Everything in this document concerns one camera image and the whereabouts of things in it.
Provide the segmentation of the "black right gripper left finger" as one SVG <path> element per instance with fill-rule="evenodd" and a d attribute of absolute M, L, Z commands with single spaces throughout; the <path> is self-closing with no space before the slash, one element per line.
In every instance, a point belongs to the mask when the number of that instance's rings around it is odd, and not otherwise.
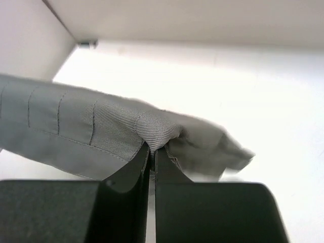
<path fill-rule="evenodd" d="M 145 242 L 148 157 L 102 181 L 2 181 L 1 242 Z"/>

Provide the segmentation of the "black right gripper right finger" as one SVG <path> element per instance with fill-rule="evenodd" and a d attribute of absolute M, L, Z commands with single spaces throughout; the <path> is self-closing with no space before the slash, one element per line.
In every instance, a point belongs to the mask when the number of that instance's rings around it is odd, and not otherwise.
<path fill-rule="evenodd" d="M 275 199 L 259 183 L 191 181 L 165 149 L 155 153 L 157 242 L 287 242 Z"/>

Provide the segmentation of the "grey pleated skirt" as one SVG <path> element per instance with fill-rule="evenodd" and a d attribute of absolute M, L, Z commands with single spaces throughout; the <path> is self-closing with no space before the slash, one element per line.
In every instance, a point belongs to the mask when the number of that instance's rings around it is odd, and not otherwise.
<path fill-rule="evenodd" d="M 147 144 L 183 172 L 219 178 L 253 159 L 208 121 L 136 99 L 1 75 L 1 148 L 70 174 L 102 180 Z"/>

